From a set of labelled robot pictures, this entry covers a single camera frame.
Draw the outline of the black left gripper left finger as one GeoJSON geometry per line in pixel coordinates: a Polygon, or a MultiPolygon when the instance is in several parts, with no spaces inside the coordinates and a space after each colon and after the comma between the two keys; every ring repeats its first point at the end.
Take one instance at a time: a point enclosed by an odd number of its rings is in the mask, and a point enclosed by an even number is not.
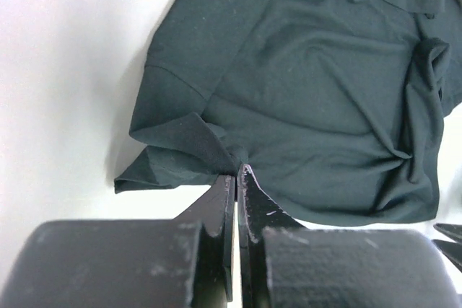
{"type": "Polygon", "coordinates": [[[230,303],[232,293],[235,178],[221,175],[175,221],[201,226],[195,254],[193,303],[230,303]]]}

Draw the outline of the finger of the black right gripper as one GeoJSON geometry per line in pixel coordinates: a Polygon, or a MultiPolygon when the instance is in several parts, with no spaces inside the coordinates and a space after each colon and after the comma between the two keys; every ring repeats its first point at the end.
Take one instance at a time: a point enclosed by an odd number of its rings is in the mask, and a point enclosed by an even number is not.
{"type": "Polygon", "coordinates": [[[458,224],[443,224],[437,223],[434,225],[434,229],[446,237],[451,238],[455,242],[462,240],[462,226],[458,224]]]}
{"type": "Polygon", "coordinates": [[[457,269],[462,272],[462,251],[461,244],[434,239],[433,243],[457,269]]]}

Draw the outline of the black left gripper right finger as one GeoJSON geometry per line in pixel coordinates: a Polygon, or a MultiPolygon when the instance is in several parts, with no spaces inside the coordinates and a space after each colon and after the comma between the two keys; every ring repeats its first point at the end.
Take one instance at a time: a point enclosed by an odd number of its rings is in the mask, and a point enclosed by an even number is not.
{"type": "Polygon", "coordinates": [[[260,187],[250,165],[240,166],[236,183],[242,301],[245,308],[270,307],[263,230],[301,228],[260,187]]]}

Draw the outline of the black t-shirt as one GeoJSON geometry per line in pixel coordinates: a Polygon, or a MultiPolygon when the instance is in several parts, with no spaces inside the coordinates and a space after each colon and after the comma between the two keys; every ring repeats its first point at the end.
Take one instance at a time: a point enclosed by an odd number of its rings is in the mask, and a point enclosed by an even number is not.
{"type": "Polygon", "coordinates": [[[211,185],[248,165],[296,219],[435,218],[461,103],[461,0],[175,0],[131,119],[117,193],[211,185]]]}

